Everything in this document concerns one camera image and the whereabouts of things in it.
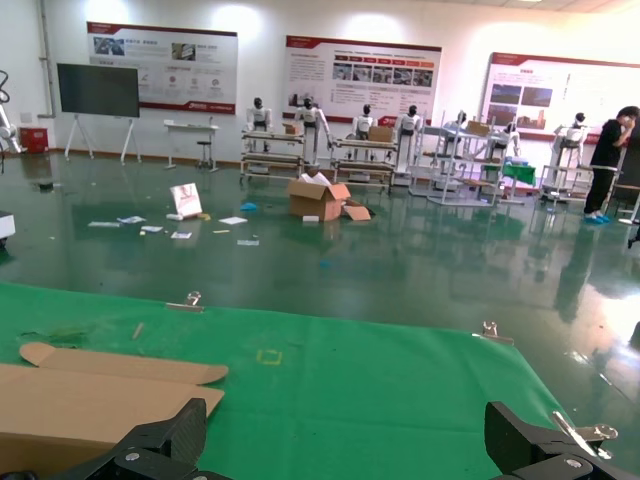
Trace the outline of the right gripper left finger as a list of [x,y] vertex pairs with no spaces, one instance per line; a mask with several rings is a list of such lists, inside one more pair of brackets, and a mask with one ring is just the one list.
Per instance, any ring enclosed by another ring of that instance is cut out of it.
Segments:
[[109,452],[55,474],[66,480],[205,479],[197,468],[207,435],[206,401],[189,400],[172,418],[134,427]]

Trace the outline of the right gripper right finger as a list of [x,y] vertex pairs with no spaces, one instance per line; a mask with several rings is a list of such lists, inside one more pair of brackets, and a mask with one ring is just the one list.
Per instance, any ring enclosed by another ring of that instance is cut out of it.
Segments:
[[501,479],[621,479],[602,444],[618,437],[605,424],[573,427],[559,411],[551,414],[556,429],[521,420],[502,402],[489,402],[484,413],[487,455]]

